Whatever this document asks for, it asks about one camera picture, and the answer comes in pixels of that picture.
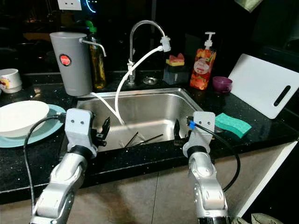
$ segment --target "pump dispenser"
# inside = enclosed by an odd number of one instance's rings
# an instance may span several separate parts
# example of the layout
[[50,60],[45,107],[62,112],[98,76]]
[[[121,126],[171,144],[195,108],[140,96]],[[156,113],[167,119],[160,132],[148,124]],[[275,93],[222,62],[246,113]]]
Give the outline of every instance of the pump dispenser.
[[216,34],[216,33],[215,33],[215,32],[205,32],[205,34],[208,34],[208,35],[209,35],[209,39],[205,42],[205,47],[206,47],[207,50],[209,50],[210,47],[211,47],[212,44],[213,44],[213,42],[212,42],[212,40],[211,40],[212,35],[213,35],[213,34]]

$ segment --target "teal plate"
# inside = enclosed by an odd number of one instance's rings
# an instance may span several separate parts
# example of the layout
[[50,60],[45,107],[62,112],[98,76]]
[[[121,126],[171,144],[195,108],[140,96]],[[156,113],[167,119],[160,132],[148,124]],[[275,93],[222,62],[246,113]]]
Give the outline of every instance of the teal plate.
[[[53,116],[56,113],[65,113],[65,109],[48,104],[49,105],[49,113],[48,116]],[[48,137],[49,135],[53,134],[55,131],[57,131],[63,124],[59,122],[59,120],[56,119],[51,119],[45,121],[44,125],[41,126],[36,132],[33,132],[31,137],[29,138],[28,144],[37,142],[41,139],[44,139]],[[0,136],[0,147],[1,148],[12,148],[12,147],[18,147],[18,146],[23,146],[24,141],[25,141],[26,136],[21,136],[17,138],[6,138],[6,137],[1,137]]]

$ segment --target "soap bottle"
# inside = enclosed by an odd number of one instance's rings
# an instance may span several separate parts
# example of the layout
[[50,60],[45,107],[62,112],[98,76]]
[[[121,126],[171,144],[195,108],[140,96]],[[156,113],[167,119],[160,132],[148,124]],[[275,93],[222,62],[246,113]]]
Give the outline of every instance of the soap bottle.
[[[86,25],[89,27],[90,35],[88,40],[96,43],[100,43],[97,37],[97,28],[93,26],[91,21],[86,21]],[[92,61],[92,77],[93,77],[93,88],[100,90],[106,86],[106,77],[103,63],[103,53],[100,47],[89,45],[90,56]]]
[[211,37],[215,32],[205,32],[209,39],[205,42],[205,49],[198,49],[196,52],[195,63],[191,75],[190,86],[200,90],[205,90],[209,83],[216,51],[211,50]]

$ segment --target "green sponge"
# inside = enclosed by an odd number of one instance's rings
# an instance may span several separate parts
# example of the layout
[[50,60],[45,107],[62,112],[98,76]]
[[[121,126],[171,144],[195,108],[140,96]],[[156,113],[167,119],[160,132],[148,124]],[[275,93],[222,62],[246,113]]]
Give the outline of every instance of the green sponge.
[[245,121],[232,118],[225,113],[221,113],[215,118],[215,125],[235,133],[239,138],[242,138],[251,129],[251,126]]

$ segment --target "red label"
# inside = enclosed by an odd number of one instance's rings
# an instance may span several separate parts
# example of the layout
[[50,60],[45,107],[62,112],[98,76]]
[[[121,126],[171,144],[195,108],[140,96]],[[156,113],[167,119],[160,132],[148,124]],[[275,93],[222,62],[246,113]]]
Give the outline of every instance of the red label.
[[60,55],[60,62],[64,66],[69,66],[71,64],[71,58],[68,57],[67,55],[61,54]]

